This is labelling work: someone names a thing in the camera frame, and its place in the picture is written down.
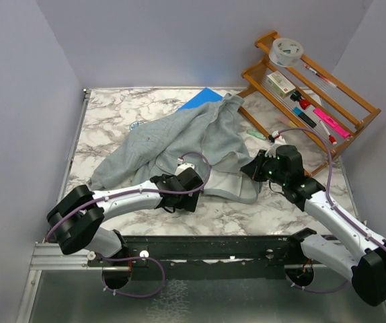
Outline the grey zip-up jacket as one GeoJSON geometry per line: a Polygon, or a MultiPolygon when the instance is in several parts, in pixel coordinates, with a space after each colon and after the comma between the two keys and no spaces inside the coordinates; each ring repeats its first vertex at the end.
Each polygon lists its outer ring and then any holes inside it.
{"type": "Polygon", "coordinates": [[[243,98],[226,94],[218,102],[142,124],[94,170],[90,188],[112,189],[128,178],[137,185],[153,176],[174,174],[183,157],[201,178],[210,176],[205,195],[255,203],[262,185],[241,173],[253,160],[239,134],[238,110],[243,103],[243,98]]]}

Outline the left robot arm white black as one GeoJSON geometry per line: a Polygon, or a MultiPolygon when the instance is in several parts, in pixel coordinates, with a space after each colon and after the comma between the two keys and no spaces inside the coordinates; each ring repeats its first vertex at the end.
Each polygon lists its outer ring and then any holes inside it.
{"type": "Polygon", "coordinates": [[[126,258],[125,242],[115,229],[101,224],[110,218],[141,210],[196,210],[203,181],[193,168],[178,175],[154,176],[136,186],[91,191],[75,187],[46,216],[53,237],[65,255],[87,250],[101,254],[111,265],[126,258]]]}

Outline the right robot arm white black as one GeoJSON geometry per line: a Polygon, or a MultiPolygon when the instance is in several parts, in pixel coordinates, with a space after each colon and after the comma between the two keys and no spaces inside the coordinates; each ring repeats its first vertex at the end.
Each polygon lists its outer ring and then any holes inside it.
{"type": "Polygon", "coordinates": [[[316,260],[351,282],[370,306],[386,300],[386,238],[339,207],[326,188],[306,175],[303,160],[293,145],[273,144],[261,150],[241,171],[256,182],[277,184],[284,197],[324,225],[339,241],[330,242],[304,230],[286,249],[295,263],[316,260]]]}

